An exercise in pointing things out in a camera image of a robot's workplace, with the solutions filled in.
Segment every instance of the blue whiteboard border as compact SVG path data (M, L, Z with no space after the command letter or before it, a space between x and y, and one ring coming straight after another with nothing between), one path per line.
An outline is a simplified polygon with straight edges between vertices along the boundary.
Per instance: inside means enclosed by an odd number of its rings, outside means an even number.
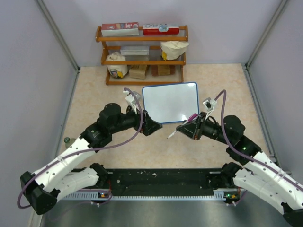
M199 109L199 93L198 93L198 84L196 82L185 82L185 83L175 83L175 84L161 84L161 85L151 85L151 86L145 86L142 88L142 98L143 98L143 108L145 109L145 102L144 102L144 88L146 87L160 87L160 86L170 86L170 85L177 85L177 84L191 84L191 83L195 83L196 84L196 90L197 90L197 105L198 105L198 112L197 114L200 113L200 109ZM163 122L161 124L169 124L169 123L178 123L178 122Z

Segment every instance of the pink marker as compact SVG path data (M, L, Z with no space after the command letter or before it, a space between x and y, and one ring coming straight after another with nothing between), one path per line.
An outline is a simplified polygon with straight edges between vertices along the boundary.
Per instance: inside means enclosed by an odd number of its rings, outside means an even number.
M186 124L186 123L188 123L188 122L191 122L191 121L193 121L195 118L197 118L198 117L198 114L196 114L196 113L194 113L193 115L191 115L190 117L189 117L189 119L187 120L187 121L185 121L183 124ZM167 138L169 139L170 137L172 137L173 135L175 135L176 133L177 133L178 131L174 131L172 134L170 134Z

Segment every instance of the red and white box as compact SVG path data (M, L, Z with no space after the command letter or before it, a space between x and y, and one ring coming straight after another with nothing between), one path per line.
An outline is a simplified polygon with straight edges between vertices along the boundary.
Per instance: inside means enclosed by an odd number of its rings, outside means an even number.
M178 35L178 24L146 24L143 25L143 35Z
M139 35L139 23L102 24L101 33L103 36Z

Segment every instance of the beige table surface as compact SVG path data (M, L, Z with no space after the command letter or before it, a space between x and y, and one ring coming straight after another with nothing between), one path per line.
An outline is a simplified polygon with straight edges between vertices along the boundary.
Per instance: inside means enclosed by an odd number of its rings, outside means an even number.
M124 86L105 85L106 67L82 67L75 89L64 137L76 138L86 127L94 123L99 112L108 103L118 103L125 113L127 104ZM267 147L258 122L250 91L240 64L196 64L186 65L184 80L198 84L199 100L214 98L222 89L227 90L225 116L234 114L245 125L245 135L257 143L267 154ZM128 86L142 92L143 86ZM218 100L212 116L220 121L222 98ZM163 125L163 129L151 136L139 134L129 144L98 152L78 167L97 162L105 168L209 168L221 167L231 162L225 152L227 146L215 140L202 137L193 141L177 133L166 139L177 125ZM113 135L111 145L130 138L135 130L128 129Z

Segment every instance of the white wall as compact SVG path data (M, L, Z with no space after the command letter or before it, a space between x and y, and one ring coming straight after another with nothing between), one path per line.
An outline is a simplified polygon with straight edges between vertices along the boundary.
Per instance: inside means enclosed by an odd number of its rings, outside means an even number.
M54 156L75 71L35 1L3 1L0 28L0 226L25 227L20 176Z
M282 167L303 183L303 1L287 8L251 66Z
M188 25L188 63L245 63L280 0L44 0L80 66L100 65L102 23Z

